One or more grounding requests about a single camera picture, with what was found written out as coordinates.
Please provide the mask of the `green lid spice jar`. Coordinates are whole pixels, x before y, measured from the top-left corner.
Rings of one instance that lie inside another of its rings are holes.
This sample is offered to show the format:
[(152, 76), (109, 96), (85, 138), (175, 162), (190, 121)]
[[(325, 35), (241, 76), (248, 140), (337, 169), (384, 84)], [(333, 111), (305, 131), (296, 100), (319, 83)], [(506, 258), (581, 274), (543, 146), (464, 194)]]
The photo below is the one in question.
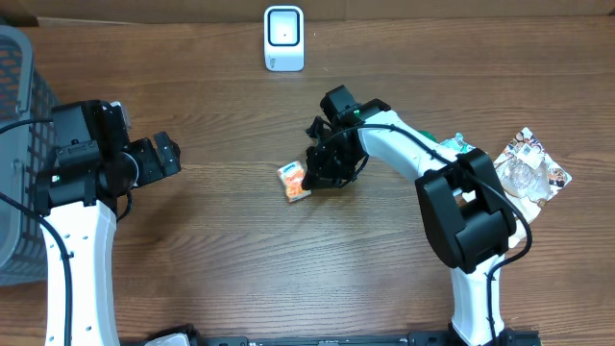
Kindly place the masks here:
[(436, 137), (432, 133), (430, 133), (428, 131), (418, 131), (418, 132), (422, 136), (424, 136), (424, 137), (428, 138), (429, 140), (437, 143), (437, 139), (436, 139)]

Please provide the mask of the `mint green wipe packet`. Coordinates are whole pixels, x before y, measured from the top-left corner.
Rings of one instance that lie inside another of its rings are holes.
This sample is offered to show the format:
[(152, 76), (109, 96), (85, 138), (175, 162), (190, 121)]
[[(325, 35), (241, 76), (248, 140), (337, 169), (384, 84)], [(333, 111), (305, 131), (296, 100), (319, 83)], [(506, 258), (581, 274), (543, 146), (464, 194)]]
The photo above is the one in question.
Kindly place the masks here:
[(456, 133), (454, 137), (447, 138), (440, 142), (443, 147), (452, 149), (461, 154), (466, 154), (475, 149), (475, 146), (465, 141), (462, 133)]

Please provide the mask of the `brown white snack bag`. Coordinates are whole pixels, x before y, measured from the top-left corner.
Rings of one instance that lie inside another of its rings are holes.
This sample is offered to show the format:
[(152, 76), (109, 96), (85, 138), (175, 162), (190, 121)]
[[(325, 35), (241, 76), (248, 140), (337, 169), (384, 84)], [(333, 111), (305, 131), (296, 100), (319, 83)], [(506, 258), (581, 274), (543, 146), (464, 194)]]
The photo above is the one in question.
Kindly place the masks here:
[(506, 197), (529, 223), (572, 181), (528, 127), (506, 145), (494, 166)]

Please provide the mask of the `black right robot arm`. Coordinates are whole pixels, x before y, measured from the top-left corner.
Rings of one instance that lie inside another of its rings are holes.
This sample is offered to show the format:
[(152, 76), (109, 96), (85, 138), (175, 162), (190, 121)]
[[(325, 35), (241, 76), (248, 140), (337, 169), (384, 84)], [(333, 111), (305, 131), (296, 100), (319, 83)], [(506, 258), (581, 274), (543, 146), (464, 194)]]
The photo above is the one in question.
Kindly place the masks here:
[(409, 127), (379, 99), (320, 102), (322, 115), (306, 130), (306, 190), (343, 187), (367, 159), (393, 167), (416, 187), (426, 237), (452, 270), (453, 328), (467, 345), (497, 345), (504, 330), (495, 309), (496, 276), (516, 231), (512, 207), (488, 155), (461, 154)]

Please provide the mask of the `orange tissue pack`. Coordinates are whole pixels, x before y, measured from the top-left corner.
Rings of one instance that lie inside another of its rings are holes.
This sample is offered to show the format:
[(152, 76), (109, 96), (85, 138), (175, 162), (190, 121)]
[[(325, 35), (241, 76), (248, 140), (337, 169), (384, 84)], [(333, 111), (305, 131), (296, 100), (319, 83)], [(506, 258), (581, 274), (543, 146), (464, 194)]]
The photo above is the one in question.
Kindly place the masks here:
[(284, 194), (289, 203), (299, 201), (311, 194), (310, 190), (303, 189), (303, 180), (306, 171), (299, 161), (293, 161), (277, 171), (283, 187)]

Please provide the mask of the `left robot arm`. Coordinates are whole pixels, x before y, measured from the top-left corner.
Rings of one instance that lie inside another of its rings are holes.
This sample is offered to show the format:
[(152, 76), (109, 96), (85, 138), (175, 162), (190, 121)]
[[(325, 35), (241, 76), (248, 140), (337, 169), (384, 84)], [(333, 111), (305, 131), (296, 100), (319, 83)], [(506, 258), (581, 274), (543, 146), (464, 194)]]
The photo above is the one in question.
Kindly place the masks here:
[(179, 146), (165, 132), (129, 141), (71, 136), (37, 178), (35, 214), (47, 259), (48, 345), (117, 345), (112, 247), (119, 198), (180, 172)]

